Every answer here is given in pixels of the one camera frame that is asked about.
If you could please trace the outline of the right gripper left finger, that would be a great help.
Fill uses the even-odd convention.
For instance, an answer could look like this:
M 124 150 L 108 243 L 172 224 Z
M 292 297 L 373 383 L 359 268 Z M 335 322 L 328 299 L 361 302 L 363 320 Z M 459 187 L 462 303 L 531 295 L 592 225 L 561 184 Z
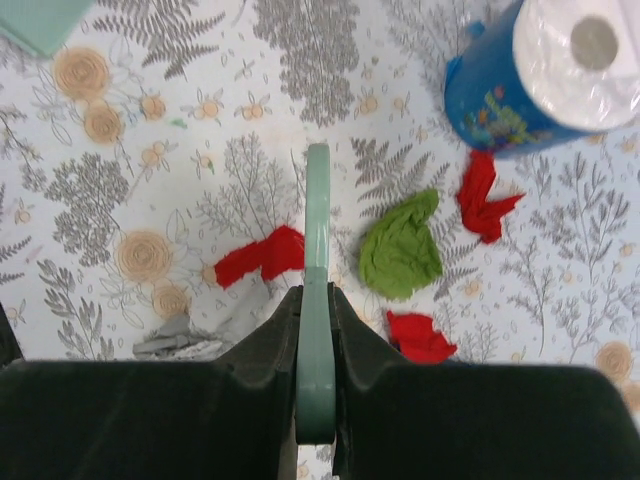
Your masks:
M 292 479 L 302 291 L 207 361 L 20 361 L 1 372 L 5 479 Z

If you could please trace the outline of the green dustpan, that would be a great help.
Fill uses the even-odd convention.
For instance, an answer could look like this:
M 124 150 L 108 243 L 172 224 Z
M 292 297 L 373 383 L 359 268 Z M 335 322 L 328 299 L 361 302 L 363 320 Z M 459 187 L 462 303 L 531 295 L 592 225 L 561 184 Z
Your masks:
M 1 0 L 1 35 L 32 56 L 50 57 L 93 4 L 92 0 Z

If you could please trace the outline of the white paper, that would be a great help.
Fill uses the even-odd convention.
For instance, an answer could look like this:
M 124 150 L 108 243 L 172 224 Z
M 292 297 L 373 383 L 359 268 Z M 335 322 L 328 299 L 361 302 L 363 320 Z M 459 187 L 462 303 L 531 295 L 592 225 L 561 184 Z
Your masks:
M 265 319 L 271 295 L 258 281 L 231 312 L 212 328 L 197 326 L 187 313 L 173 315 L 132 347 L 138 360 L 205 361 L 219 358 L 251 334 Z

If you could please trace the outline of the green hand brush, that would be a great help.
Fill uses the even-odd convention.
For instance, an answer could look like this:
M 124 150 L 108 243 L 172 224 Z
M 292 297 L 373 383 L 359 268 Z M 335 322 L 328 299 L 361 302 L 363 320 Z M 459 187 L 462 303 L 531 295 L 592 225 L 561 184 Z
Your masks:
M 336 379 L 328 295 L 330 149 L 307 151 L 304 282 L 296 378 L 296 441 L 329 444 L 335 436 Z

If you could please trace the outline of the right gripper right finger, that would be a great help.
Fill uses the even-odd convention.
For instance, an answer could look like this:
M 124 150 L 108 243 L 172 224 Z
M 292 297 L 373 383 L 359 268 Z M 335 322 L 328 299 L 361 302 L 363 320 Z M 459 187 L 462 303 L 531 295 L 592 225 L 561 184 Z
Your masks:
M 419 365 L 328 290 L 342 479 L 635 479 L 639 433 L 587 367 Z

